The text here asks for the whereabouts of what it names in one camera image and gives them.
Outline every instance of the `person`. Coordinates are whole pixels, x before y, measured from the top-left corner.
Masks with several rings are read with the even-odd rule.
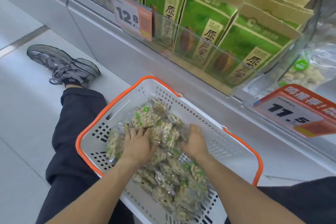
[[[52,84],[64,84],[63,106],[52,138],[55,150],[46,170],[51,185],[36,224],[134,223],[132,213],[119,200],[132,175],[153,155],[150,129],[132,128],[125,137],[124,153],[101,179],[75,149],[75,140],[106,106],[102,94],[88,89],[100,75],[90,61],[72,59],[47,45],[32,45],[27,55],[52,70]],[[201,129],[191,124],[185,154],[196,161],[215,187],[232,224],[336,223],[336,179],[292,187],[253,187],[208,153]]]

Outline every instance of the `orange price tag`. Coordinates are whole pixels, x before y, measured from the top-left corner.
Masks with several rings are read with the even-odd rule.
[[[336,133],[336,104],[300,85],[287,84],[253,107],[305,137]]]
[[[132,0],[111,0],[115,17],[124,27],[138,33],[144,39],[152,40],[152,12]]]

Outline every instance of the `gray sneaker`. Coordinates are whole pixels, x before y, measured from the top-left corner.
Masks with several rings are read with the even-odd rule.
[[[62,84],[65,78],[74,78],[87,88],[94,78],[100,76],[98,67],[91,61],[73,59],[66,52],[52,46],[31,45],[27,49],[27,55],[31,60],[53,71],[49,82],[54,85]]]

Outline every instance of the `white tile floor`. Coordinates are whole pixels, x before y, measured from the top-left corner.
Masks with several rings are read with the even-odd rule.
[[[40,26],[12,3],[0,0],[0,50]],[[1,224],[35,223],[49,189],[45,170],[54,154],[51,137],[61,111],[64,86],[51,85],[48,82],[51,72],[27,57],[27,47],[32,44],[52,45],[73,58],[94,61],[51,30],[0,57]],[[107,101],[130,86],[97,65],[102,76],[90,88],[101,92]],[[259,185],[297,182],[262,177]]]

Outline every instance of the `white plastic basket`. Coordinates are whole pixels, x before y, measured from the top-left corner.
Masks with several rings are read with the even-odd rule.
[[[124,120],[128,112],[147,101],[151,94],[156,94],[167,103],[168,110],[187,124],[201,126],[209,153],[246,181],[254,186],[257,185],[263,171],[263,162],[259,154],[243,140],[230,133],[226,127],[153,76],[141,78],[135,85],[121,93],[78,136],[76,149],[93,171],[103,176],[112,167],[105,155],[110,127]],[[195,218],[195,222],[224,223],[227,215],[221,201],[214,189],[210,189],[209,193],[209,203],[202,205],[202,214]],[[144,224],[175,224],[173,217],[132,180],[120,199]]]

